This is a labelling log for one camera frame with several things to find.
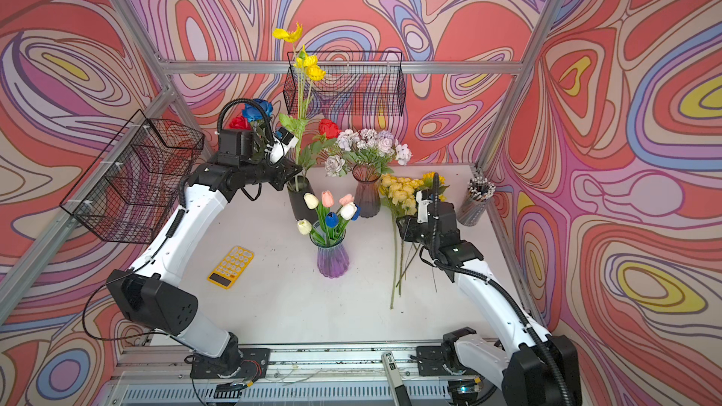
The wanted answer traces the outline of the pale yellow rose spray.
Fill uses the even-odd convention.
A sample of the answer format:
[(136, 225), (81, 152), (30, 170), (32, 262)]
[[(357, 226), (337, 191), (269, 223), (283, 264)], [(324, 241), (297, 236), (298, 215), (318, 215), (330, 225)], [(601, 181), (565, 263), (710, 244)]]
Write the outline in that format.
[(423, 180), (396, 177), (391, 174), (381, 176), (380, 195), (382, 204), (391, 214), (391, 227), (394, 238), (394, 272), (391, 289), (390, 307), (394, 308), (396, 284), (400, 281), (400, 270), (403, 266), (403, 244), (397, 225), (399, 218), (415, 216), (417, 213), (417, 191), (423, 186)]

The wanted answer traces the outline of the yellow poppy spray stem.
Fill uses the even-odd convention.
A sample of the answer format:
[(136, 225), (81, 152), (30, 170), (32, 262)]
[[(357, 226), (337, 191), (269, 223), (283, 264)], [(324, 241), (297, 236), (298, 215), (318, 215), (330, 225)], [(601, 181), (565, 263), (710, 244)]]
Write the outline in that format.
[(381, 176), (381, 198), (382, 198), (382, 204), (389, 209), (390, 213), (390, 223), (391, 223), (391, 232), (393, 237), (393, 263), (392, 263), (392, 282), (391, 282), (391, 293), (390, 293), (390, 301), (389, 301), (389, 309), (394, 309), (395, 304), (395, 289), (396, 289), (396, 283), (398, 281), (398, 264), (399, 264), (399, 257), (400, 257), (400, 251), (398, 248), (398, 240), (399, 240), (399, 232), (398, 232), (398, 225), (397, 225), (397, 208), (396, 205), (392, 201), (392, 197), (390, 194), (392, 194), (392, 191), (390, 190), (390, 187), (393, 184), (394, 177), (391, 174), (383, 174)]

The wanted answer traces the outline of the purple glass tulip vase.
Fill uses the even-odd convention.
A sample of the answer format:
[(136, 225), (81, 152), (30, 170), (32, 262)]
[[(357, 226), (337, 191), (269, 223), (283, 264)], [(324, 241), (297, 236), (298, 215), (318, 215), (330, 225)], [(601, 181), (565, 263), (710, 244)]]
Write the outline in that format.
[(327, 239), (320, 227), (314, 227), (309, 238), (317, 248), (317, 268), (327, 278), (339, 278), (349, 269), (350, 258), (343, 245), (346, 232), (336, 239)]

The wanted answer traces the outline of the sunflower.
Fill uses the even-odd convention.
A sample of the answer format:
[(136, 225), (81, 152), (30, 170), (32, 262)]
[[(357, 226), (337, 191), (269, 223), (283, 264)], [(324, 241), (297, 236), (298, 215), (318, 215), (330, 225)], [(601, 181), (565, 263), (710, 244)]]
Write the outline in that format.
[(437, 172), (427, 172), (422, 176), (422, 189), (423, 190), (434, 190), (434, 179), (439, 180), (439, 193), (444, 195), (445, 191), (449, 186), (447, 185), (446, 178)]

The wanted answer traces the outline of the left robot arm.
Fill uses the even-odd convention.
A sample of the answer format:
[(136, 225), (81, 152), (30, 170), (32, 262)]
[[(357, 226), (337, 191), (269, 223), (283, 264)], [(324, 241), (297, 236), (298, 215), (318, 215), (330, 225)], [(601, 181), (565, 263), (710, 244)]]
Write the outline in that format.
[[(254, 147), (254, 131), (225, 128), (226, 114), (237, 105), (261, 116), (262, 148)], [(147, 250), (128, 269), (109, 274), (104, 286), (124, 319), (150, 334), (170, 336), (189, 348), (194, 364), (206, 367), (211, 377), (230, 379), (244, 364), (239, 340), (200, 311), (197, 297), (181, 289), (182, 276), (210, 225), (237, 193), (265, 184), (280, 191), (302, 168), (289, 158), (295, 135), (275, 129), (259, 101), (237, 99), (224, 105), (216, 133), (217, 152), (180, 180), (174, 215)]]

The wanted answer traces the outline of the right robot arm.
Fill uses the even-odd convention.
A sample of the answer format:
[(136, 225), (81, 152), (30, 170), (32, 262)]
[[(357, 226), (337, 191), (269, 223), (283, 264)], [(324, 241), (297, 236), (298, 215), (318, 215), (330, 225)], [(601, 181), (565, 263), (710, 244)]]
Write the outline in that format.
[(420, 260), (444, 273), (479, 308), (499, 341), (494, 345), (470, 328), (445, 334), (446, 370), (478, 374), (509, 405), (582, 404), (575, 344), (552, 335), (514, 300), (481, 251), (462, 238), (455, 208), (441, 195), (441, 180), (434, 174), (431, 186), (415, 195), (416, 215), (397, 219), (399, 236), (419, 245)]

